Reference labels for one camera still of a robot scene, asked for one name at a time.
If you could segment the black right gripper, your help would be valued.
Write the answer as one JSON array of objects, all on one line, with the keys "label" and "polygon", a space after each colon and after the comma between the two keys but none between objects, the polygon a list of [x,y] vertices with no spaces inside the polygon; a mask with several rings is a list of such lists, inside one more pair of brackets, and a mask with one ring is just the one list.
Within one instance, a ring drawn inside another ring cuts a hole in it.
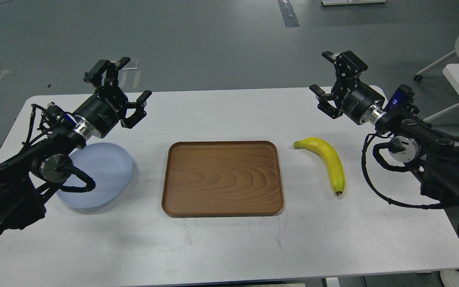
[{"label": "black right gripper", "polygon": [[[339,54],[324,51],[321,55],[334,65],[336,82],[331,93],[326,93],[317,84],[309,87],[318,100],[317,108],[332,119],[344,113],[357,125],[364,124],[372,106],[378,105],[381,108],[385,102],[382,94],[368,84],[360,84],[359,77],[368,70],[368,65],[352,51]],[[334,94],[340,92],[343,92],[343,100]]]}]

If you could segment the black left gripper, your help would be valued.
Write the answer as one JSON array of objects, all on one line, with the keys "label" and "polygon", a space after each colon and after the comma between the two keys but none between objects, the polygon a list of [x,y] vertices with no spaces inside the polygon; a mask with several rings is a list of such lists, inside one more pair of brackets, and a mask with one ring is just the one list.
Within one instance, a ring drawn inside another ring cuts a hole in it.
[{"label": "black left gripper", "polygon": [[[95,91],[73,115],[76,120],[87,122],[97,138],[105,138],[119,121],[122,127],[132,129],[147,115],[145,107],[152,91],[145,90],[135,102],[129,102],[119,87],[118,73],[130,60],[130,57],[122,57],[115,63],[99,60],[84,73],[84,82],[91,84]],[[126,117],[128,110],[133,110],[133,114]]]}]

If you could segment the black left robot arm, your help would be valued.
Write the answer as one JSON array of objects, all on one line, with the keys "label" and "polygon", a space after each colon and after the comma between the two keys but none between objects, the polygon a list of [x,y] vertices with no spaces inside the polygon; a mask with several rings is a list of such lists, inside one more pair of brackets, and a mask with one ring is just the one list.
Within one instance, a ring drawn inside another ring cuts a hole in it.
[{"label": "black left robot arm", "polygon": [[129,57],[116,62],[99,60],[84,74],[95,91],[75,111],[55,103],[31,105],[29,129],[22,148],[0,163],[0,235],[25,227],[45,217],[46,202],[57,191],[86,193],[96,183],[74,166],[69,154],[83,149],[91,137],[104,138],[118,123],[131,129],[146,117],[145,90],[130,102],[119,87],[118,74]]}]

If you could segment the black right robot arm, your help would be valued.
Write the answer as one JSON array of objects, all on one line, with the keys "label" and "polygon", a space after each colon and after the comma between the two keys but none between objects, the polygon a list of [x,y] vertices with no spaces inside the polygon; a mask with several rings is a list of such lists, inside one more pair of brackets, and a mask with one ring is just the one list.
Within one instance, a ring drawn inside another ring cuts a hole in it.
[{"label": "black right robot arm", "polygon": [[[445,209],[459,206],[459,138],[433,129],[419,119],[419,109],[414,105],[414,92],[400,85],[389,101],[363,83],[359,77],[368,66],[352,51],[334,54],[324,51],[322,56],[334,65],[335,84],[324,92],[313,84],[318,109],[336,119],[347,116],[357,125],[369,122],[375,133],[366,136],[361,166],[364,178],[372,191],[389,204],[416,209]],[[437,200],[436,204],[413,205],[401,203],[381,194],[372,184],[366,154],[374,138],[386,138],[373,146],[377,163],[389,171],[412,173],[420,183],[423,196]]]}]

